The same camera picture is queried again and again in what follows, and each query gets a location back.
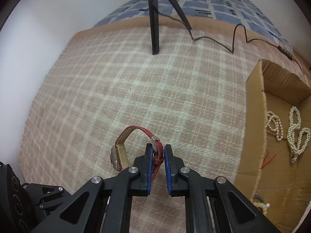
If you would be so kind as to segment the black tripod stand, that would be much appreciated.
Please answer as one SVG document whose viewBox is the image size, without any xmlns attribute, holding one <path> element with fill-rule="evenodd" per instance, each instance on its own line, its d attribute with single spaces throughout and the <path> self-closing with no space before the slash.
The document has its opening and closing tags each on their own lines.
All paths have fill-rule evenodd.
<svg viewBox="0 0 311 233">
<path fill-rule="evenodd" d="M 168 0 L 173 6 L 177 14 L 179 15 L 182 24 L 188 30 L 192 30 L 190 23 L 188 22 L 186 15 L 182 11 L 177 0 Z M 158 0 L 148 0 L 149 5 L 149 18 L 150 18 L 150 29 L 151 29 L 151 43 L 152 43 L 152 54 L 157 55 L 159 53 L 159 15 Z"/>
</svg>

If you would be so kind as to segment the brown cardboard box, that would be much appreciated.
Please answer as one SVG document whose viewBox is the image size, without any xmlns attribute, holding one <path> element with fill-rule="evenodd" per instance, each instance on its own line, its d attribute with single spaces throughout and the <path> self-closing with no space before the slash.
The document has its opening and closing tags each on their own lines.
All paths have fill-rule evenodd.
<svg viewBox="0 0 311 233">
<path fill-rule="evenodd" d="M 246 81 L 244 149 L 235 186 L 248 199 L 260 195 L 271 204 L 267 218 L 281 232 L 292 232 L 310 200 L 310 147 L 291 165 L 285 139 L 266 128 L 266 115 L 279 116 L 284 132 L 296 106 L 301 127 L 310 127 L 310 87 L 282 66 L 260 59 Z"/>
</svg>

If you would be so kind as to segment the blue patterned bed sheet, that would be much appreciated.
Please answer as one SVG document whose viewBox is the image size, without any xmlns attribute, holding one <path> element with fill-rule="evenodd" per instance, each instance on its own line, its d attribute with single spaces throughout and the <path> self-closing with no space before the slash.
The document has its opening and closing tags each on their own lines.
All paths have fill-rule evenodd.
<svg viewBox="0 0 311 233">
<path fill-rule="evenodd" d="M 243 24 L 271 41 L 282 44 L 292 52 L 291 43 L 286 40 L 268 17 L 249 0 L 177 0 L 186 16 L 212 18 L 231 24 Z M 126 19 L 149 16 L 148 0 L 131 0 L 95 26 L 123 21 Z"/>
</svg>

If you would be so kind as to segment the dark blue bangle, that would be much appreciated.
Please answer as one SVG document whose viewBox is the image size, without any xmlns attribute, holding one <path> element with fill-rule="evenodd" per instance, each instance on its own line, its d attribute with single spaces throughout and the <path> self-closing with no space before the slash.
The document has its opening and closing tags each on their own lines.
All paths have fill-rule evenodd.
<svg viewBox="0 0 311 233">
<path fill-rule="evenodd" d="M 260 203 L 265 203 L 264 199 L 260 195 L 254 195 L 253 200 Z"/>
</svg>

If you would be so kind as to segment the pink plaid blanket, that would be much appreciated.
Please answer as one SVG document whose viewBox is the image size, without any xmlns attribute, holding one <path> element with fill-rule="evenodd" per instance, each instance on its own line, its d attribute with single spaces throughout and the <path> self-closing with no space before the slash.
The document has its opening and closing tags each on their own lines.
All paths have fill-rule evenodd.
<svg viewBox="0 0 311 233">
<path fill-rule="evenodd" d="M 194 42 L 178 22 L 160 18 L 160 52 L 152 54 L 149 18 L 77 33 L 33 99 L 19 153 L 28 183 L 75 192 L 93 176 L 116 175 L 110 149 L 122 131 L 141 126 L 201 176 L 235 184 L 246 129 L 246 81 L 260 59 L 297 75 L 300 66 L 256 33 L 190 17 Z"/>
</svg>

